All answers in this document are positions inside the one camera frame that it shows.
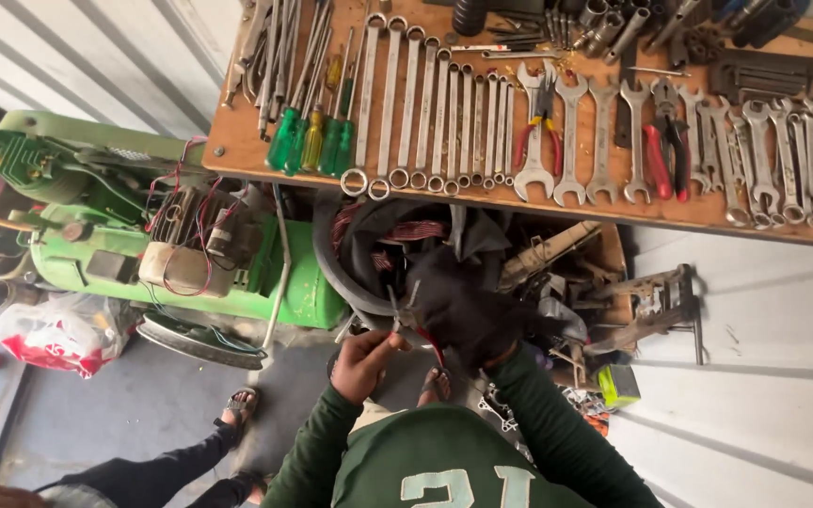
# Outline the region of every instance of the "sandal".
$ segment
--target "sandal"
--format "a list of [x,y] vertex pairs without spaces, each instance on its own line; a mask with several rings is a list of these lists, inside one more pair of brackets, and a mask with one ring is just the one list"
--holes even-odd
[[445,379],[449,381],[450,378],[451,378],[451,374],[449,372],[447,372],[447,369],[445,369],[443,367],[434,367],[434,369],[437,372],[437,374],[435,375],[434,378],[429,380],[426,384],[422,385],[422,390],[419,391],[419,397],[422,397],[422,394],[427,392],[427,391],[434,390],[435,395],[438,396],[438,401],[439,402],[446,402],[447,398],[445,397],[445,394],[441,391],[441,387],[438,386],[437,381],[440,380],[442,376],[444,376]]
[[[247,393],[252,395],[253,398],[251,400],[243,401],[243,400],[235,400],[234,398],[242,393]],[[259,402],[259,392],[256,391],[254,388],[250,387],[241,387],[235,391],[231,397],[228,398],[228,404],[225,405],[226,410],[231,410],[231,413],[234,415],[234,443],[240,444],[240,439],[243,437],[243,425],[244,418],[243,413],[241,410],[247,411],[247,417],[253,416],[253,411],[255,410],[255,405]],[[221,421],[220,418],[215,419],[212,422],[216,427],[223,427],[225,425],[230,425],[229,423],[225,423]]]

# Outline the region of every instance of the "metal wall panel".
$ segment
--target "metal wall panel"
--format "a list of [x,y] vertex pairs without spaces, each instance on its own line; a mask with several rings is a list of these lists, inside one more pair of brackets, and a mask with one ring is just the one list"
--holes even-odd
[[0,0],[0,107],[209,133],[237,0]]
[[813,506],[813,247],[632,228],[634,273],[694,266],[691,333],[639,343],[609,439],[668,506]]

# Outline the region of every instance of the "wooden plank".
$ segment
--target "wooden plank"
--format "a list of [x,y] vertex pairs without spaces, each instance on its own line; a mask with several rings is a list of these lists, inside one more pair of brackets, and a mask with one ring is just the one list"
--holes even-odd
[[[451,9],[447,7],[427,6],[421,4],[419,0],[401,0],[398,2],[397,7],[397,11],[392,13],[392,16],[403,16],[411,24],[423,26],[426,35],[434,35],[443,39],[446,32],[449,32],[452,29],[450,27]],[[306,38],[306,33],[309,29],[308,20],[311,17],[311,11],[307,9],[306,5],[304,5],[303,9],[303,18],[306,21],[301,23],[301,49],[305,46],[304,41]],[[351,26],[355,26],[357,29],[357,34],[359,33],[362,13],[363,5],[356,2],[342,4],[337,7],[333,15],[334,34],[329,52],[342,51],[339,48],[342,48],[343,44],[345,43],[348,29]],[[489,24],[493,23],[494,18],[492,17]],[[801,25],[808,28],[813,28],[813,20],[805,20],[801,23]],[[488,34],[482,34],[473,38],[462,38],[460,40],[460,44],[487,43],[490,42],[489,37],[490,35]],[[354,45],[358,41],[359,38],[355,36]],[[385,86],[383,75],[387,65],[386,57],[388,54],[388,43],[385,39],[382,39],[378,46],[378,58],[374,70],[377,78],[375,79],[373,87],[372,114],[370,117],[370,132],[367,151],[367,173],[369,178],[375,175],[375,168],[377,167],[378,161],[382,108],[381,102]],[[779,37],[769,43],[763,51],[813,56],[813,44],[800,40],[789,39],[787,37]],[[390,143],[394,145],[391,149],[392,166],[394,159],[396,159],[396,147],[400,140],[400,118],[402,115],[402,104],[405,94],[405,81],[407,75],[407,46],[405,44],[403,44],[403,47],[401,48],[400,55],[399,83],[396,94],[397,106],[395,109],[395,119],[393,122],[393,134],[390,141]],[[514,70],[519,63],[519,61],[503,60],[484,61],[480,58],[480,55],[475,53],[455,53],[454,61],[458,62],[459,64],[473,65],[476,73],[485,73],[489,69],[497,69],[497,71],[500,73],[510,72],[510,70]],[[526,61],[526,64],[531,67],[540,67],[541,65],[539,61],[535,60]],[[638,65],[665,68],[666,56],[663,53],[651,56],[646,56],[639,53]],[[588,60],[585,59],[581,54],[572,55],[568,59],[566,67],[572,69],[574,72],[581,73],[586,77],[595,77],[595,79],[602,83],[606,82],[606,75],[616,74],[618,71],[617,66],[608,67],[600,60]],[[695,87],[704,87],[706,89],[706,71],[706,67],[693,66],[691,68],[691,72],[693,74],[691,78],[673,78],[672,81],[674,83],[687,83],[691,89],[694,89]],[[646,83],[650,83],[655,78],[650,74],[640,74],[639,77]],[[416,92],[418,96],[421,94],[422,88],[421,77],[417,87],[419,88]],[[325,95],[327,109],[328,94]],[[514,123],[517,132],[515,132],[514,141],[518,142],[518,130],[525,124],[526,121],[525,95],[522,92],[517,91],[515,102],[516,107],[514,110]],[[555,124],[558,131],[562,131],[563,102],[560,100],[556,102]],[[614,108],[616,108],[616,101],[612,105],[612,109]],[[646,105],[644,121],[650,121],[654,114],[653,110],[653,104]],[[356,114],[356,111],[354,111],[354,121],[357,120],[355,118]],[[679,114],[681,116],[685,114],[681,104]],[[416,113],[414,115],[413,133],[418,132],[418,122],[419,115]],[[241,94],[238,94],[238,96],[235,98],[233,110],[219,107],[216,111],[215,120],[212,124],[212,130],[209,135],[209,143],[207,144],[206,153],[203,157],[203,164],[223,175],[237,175],[258,180],[271,179],[294,185],[338,185],[338,182],[334,179],[322,175],[297,175],[290,178],[265,167],[264,160],[265,154],[268,151],[268,144],[265,144],[259,140],[259,135],[256,130],[257,123],[258,110],[247,105]],[[577,140],[579,143],[576,150],[577,176],[580,182],[585,184],[588,183],[593,172],[594,101],[590,95],[586,95],[582,98],[579,106],[579,120],[576,128],[578,129]],[[411,165],[414,162],[416,142],[416,136],[413,135],[412,146],[410,149]],[[224,148],[222,156],[215,156],[213,154],[213,150],[218,146],[222,146]],[[552,147],[547,138],[543,141],[542,148],[543,160],[547,167],[548,164],[553,161],[553,157],[551,156]],[[621,189],[630,178],[630,160],[631,157],[629,150],[620,149],[614,146],[613,143],[610,145],[609,167],[611,176],[621,186]],[[568,217],[595,221],[633,222],[656,227],[685,228],[703,232],[813,244],[813,228],[809,228],[805,224],[798,226],[784,226],[779,229],[765,231],[736,228],[730,225],[725,219],[725,199],[721,192],[714,192],[706,196],[702,196],[695,195],[694,191],[691,191],[690,194],[693,194],[694,197],[686,203],[679,203],[675,200],[661,202],[655,194],[652,196],[651,204],[645,204],[644,202],[639,201],[639,204],[633,205],[620,197],[620,199],[618,199],[614,205],[605,204],[604,201],[599,201],[597,206],[592,204],[583,204],[580,206],[575,201],[575,197],[568,195],[566,197],[567,206],[565,208],[559,207],[553,200],[546,199],[540,185],[531,185],[528,193],[529,202],[522,202],[516,196],[516,193],[512,188],[508,188],[504,185],[498,185],[495,189],[490,191],[483,190],[480,187],[471,187],[469,189],[462,189],[455,200],[457,202],[462,202],[472,206],[507,207],[516,211],[533,214],[564,215]],[[399,197],[418,199],[445,199],[441,194],[432,194],[424,190],[394,190],[393,194]],[[741,205],[746,206],[743,190],[740,190],[740,200]]]

